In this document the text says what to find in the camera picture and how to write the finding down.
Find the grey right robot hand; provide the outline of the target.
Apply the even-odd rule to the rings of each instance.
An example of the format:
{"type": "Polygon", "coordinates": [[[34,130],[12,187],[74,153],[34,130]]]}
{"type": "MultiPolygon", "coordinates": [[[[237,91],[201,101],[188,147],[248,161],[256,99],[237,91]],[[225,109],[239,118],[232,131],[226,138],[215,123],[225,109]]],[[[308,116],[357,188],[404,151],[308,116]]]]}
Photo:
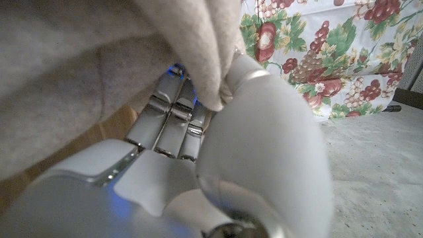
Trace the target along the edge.
{"type": "Polygon", "coordinates": [[[2,237],[326,237],[332,186],[308,104],[237,58],[217,114],[170,68],[123,140],[54,165],[1,216],[2,237]]]}

